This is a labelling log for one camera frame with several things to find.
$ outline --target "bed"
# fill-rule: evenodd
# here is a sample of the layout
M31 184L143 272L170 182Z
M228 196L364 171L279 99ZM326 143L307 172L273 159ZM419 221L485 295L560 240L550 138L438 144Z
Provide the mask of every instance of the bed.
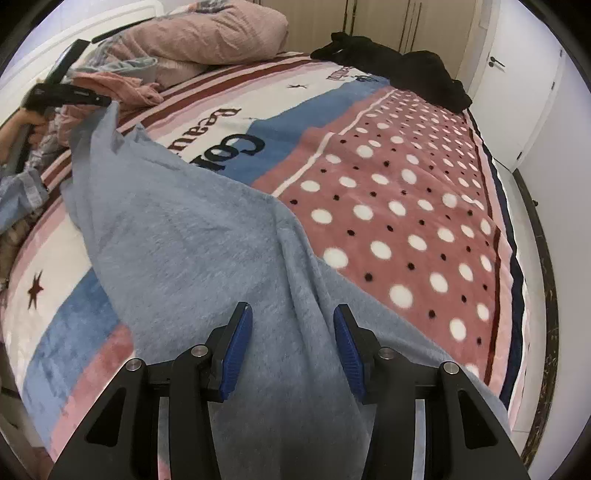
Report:
M142 122L195 168L280 199L318 257L484 381L513 425L527 295L505 193L469 112L298 53L216 69L163 96L119 130ZM50 199L1 311L17 386L53 459L135 356L64 207L71 176L69 152L43 173Z

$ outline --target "silver bolt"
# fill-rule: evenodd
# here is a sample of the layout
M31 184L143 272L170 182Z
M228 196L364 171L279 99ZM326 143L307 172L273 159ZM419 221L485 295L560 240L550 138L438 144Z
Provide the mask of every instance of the silver bolt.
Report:
M142 366L142 361L139 358L132 358L131 360L127 360L125 364L125 368L130 372L135 372Z
M394 350L385 346L378 350L378 355L380 358L383 358L384 360L391 360L392 358L394 358L395 354Z
M191 348L191 355L193 356L206 356L209 352L209 348L205 345L196 345Z
M454 362L445 362L443 364L443 369L450 375L455 375L460 371L460 367Z

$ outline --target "headboard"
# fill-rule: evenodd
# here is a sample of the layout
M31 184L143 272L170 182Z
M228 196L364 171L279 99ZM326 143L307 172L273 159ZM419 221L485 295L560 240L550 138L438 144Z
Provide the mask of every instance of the headboard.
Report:
M91 40L109 30L164 13L158 0L142 0L88 18L55 35L0 77L0 125L20 106L37 79L43 79L61 53L77 38ZM89 46L90 51L96 46Z

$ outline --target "white door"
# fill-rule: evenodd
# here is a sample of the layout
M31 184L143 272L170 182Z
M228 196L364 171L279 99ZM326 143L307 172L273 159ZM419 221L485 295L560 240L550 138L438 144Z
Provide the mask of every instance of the white door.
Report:
M470 111L493 157L514 170L555 87L562 50L519 0L501 0L494 35Z

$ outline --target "door handle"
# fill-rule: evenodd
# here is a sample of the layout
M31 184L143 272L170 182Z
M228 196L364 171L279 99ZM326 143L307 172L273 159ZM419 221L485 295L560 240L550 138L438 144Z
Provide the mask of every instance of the door handle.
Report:
M493 56L491 56L491 60L488 63L488 66L489 67L494 67L495 64L498 64L499 66L505 68L505 65L503 65L500 61L498 61L496 58L494 58Z

